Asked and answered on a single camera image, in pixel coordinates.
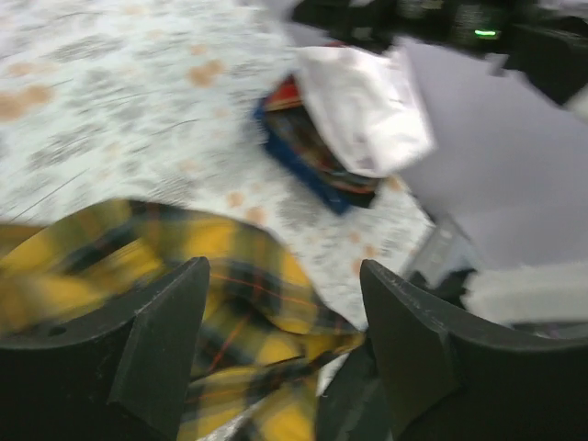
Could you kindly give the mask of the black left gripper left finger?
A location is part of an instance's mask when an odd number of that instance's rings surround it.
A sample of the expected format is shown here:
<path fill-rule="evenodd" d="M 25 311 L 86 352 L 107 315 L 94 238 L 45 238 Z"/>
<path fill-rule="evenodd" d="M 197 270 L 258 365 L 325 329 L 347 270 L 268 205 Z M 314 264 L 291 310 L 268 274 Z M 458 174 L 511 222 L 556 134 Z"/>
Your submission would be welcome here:
<path fill-rule="evenodd" d="M 1 341 L 4 440 L 173 440 L 209 287 L 193 258 L 83 317 Z"/>

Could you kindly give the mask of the yellow plaid long sleeve shirt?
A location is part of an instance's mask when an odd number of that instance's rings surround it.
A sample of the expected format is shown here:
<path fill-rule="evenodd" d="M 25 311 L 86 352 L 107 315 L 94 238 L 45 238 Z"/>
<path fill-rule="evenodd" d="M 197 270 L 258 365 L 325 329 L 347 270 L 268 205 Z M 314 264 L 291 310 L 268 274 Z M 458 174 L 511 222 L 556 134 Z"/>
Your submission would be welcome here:
<path fill-rule="evenodd" d="M 1 227 L 1 341 L 85 316 L 193 259 L 209 261 L 178 433 L 235 417 L 238 440 L 312 440 L 321 368 L 364 335 L 323 302 L 288 248 L 254 225 L 135 199 Z"/>

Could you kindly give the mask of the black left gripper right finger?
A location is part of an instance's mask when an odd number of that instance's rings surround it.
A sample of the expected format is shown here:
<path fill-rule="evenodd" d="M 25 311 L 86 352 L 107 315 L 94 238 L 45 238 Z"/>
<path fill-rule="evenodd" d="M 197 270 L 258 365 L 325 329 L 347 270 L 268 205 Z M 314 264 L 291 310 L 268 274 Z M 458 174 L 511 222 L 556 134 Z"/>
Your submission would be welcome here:
<path fill-rule="evenodd" d="M 587 342 L 526 334 L 366 260 L 367 334 L 396 440 L 584 440 Z"/>

